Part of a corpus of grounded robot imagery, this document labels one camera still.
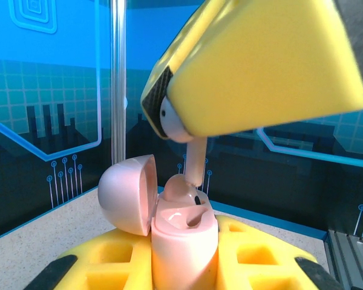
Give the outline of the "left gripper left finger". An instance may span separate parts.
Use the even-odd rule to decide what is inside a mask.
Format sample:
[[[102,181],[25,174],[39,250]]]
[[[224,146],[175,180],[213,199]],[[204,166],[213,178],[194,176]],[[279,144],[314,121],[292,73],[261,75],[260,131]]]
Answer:
[[[114,229],[50,262],[25,289],[153,289],[151,236]]]

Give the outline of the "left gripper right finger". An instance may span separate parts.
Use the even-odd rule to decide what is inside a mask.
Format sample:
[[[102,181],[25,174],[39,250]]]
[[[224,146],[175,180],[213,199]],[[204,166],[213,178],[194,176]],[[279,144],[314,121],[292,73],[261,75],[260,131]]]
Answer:
[[[218,215],[216,289],[342,289],[308,252]]]

